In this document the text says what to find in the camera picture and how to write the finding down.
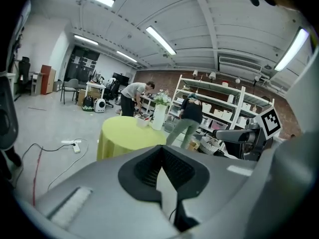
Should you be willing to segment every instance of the electrical cable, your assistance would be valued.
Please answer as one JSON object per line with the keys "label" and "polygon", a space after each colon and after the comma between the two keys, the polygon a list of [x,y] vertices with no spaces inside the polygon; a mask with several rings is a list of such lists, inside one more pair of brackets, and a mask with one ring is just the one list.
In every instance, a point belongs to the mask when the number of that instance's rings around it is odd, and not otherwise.
{"label": "electrical cable", "polygon": [[172,213],[170,214],[170,216],[169,216],[169,219],[168,219],[168,220],[170,220],[170,219],[171,219],[171,216],[172,216],[173,212],[175,212],[175,211],[176,211],[176,208],[172,211]]}
{"label": "electrical cable", "polygon": [[[44,151],[57,151],[57,150],[61,149],[61,148],[64,147],[64,146],[73,145],[73,143],[72,143],[72,144],[64,144],[64,145],[62,145],[61,147],[59,147],[59,148],[57,148],[57,149],[55,149],[55,150],[46,150],[46,149],[42,148],[39,144],[33,143],[33,144],[25,151],[25,153],[22,155],[22,158],[21,158],[22,163],[23,163],[24,156],[25,156],[26,153],[31,149],[31,147],[34,146],[34,145],[37,145],[41,150],[44,150]],[[16,178],[14,188],[16,188],[16,186],[17,186],[17,184],[18,184],[18,179],[20,178],[20,175],[22,174],[23,169],[24,169],[24,166],[23,166],[23,164],[22,164],[22,169],[21,169],[19,175],[18,175],[17,178]]]}
{"label": "electrical cable", "polygon": [[40,164],[40,159],[41,159],[41,155],[42,155],[42,151],[43,149],[41,149],[39,157],[38,157],[38,161],[36,164],[36,170],[35,170],[35,175],[34,175],[34,179],[33,179],[33,191],[32,191],[32,203],[33,206],[35,206],[35,185],[36,185],[36,176],[38,174],[38,168],[39,168],[39,164]]}
{"label": "electrical cable", "polygon": [[79,161],[82,157],[84,157],[85,154],[88,152],[88,150],[89,150],[89,142],[86,139],[82,139],[82,138],[77,138],[74,141],[76,141],[76,140],[84,140],[84,141],[87,142],[88,145],[87,145],[86,151],[84,152],[84,154],[81,157],[79,157],[77,160],[75,160],[66,170],[64,170],[57,177],[55,177],[53,181],[50,182],[50,184],[48,185],[47,191],[49,191],[49,188],[50,188],[50,186],[52,185],[53,182],[55,182],[62,174],[67,172],[77,161]]}

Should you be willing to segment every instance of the red cable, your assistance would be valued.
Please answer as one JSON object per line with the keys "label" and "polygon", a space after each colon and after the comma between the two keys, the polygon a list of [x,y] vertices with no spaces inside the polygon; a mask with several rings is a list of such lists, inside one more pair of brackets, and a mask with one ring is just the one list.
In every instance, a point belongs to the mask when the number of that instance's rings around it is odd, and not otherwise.
{"label": "red cable", "polygon": [[35,175],[34,175],[34,179],[33,179],[33,196],[32,196],[33,206],[35,206],[35,183],[36,183],[36,175],[38,174],[38,168],[39,168],[39,163],[40,163],[41,155],[42,155],[42,149],[41,149],[40,154],[39,154],[39,157],[38,157],[38,161],[37,161],[37,165],[36,165],[36,170],[35,170]]}

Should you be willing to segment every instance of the dark jacket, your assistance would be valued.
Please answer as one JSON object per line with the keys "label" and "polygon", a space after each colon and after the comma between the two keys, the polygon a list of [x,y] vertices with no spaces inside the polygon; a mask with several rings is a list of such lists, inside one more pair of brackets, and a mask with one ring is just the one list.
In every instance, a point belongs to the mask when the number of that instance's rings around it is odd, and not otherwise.
{"label": "dark jacket", "polygon": [[202,105],[201,102],[199,105],[195,104],[194,102],[190,102],[190,99],[187,98],[182,103],[181,110],[184,110],[184,112],[181,115],[182,119],[191,119],[201,124],[201,121],[203,120],[203,113],[202,113]]}

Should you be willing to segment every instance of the white cable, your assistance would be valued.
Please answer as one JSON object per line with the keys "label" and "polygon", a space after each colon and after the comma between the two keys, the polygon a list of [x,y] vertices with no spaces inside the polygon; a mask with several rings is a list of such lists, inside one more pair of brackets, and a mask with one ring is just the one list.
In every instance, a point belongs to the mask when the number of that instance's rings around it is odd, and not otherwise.
{"label": "white cable", "polygon": [[64,170],[64,171],[63,171],[62,173],[60,173],[57,177],[55,177],[53,181],[50,182],[47,191],[49,191],[49,188],[50,188],[50,186],[52,185],[53,182],[55,182],[62,174],[64,174],[65,172],[67,172],[77,161],[79,161],[82,157],[84,157],[85,154],[88,152],[88,150],[89,150],[89,142],[88,142],[86,139],[82,139],[82,138],[77,138],[77,139],[75,139],[74,141],[76,141],[76,140],[84,140],[84,141],[87,142],[88,146],[87,146],[87,148],[86,148],[86,151],[84,152],[84,154],[83,154],[81,157],[79,157],[77,160],[75,160],[66,170]]}

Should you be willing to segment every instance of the ceiling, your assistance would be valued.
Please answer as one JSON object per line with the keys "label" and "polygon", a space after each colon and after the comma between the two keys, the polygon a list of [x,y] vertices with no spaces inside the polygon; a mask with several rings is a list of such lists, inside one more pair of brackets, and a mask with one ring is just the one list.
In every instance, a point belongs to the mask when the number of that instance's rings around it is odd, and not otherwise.
{"label": "ceiling", "polygon": [[[73,33],[97,41],[100,51],[122,61],[117,50],[134,58],[137,63],[129,65],[137,70],[198,68],[251,80],[256,72],[219,64],[219,57],[232,57],[260,65],[270,86],[287,90],[311,55],[307,40],[286,69],[274,71],[299,27],[308,25],[298,12],[263,0],[259,7],[249,0],[115,0],[112,8],[93,0],[31,3],[31,13],[69,19]],[[149,26],[176,55],[169,55],[145,31]]]}

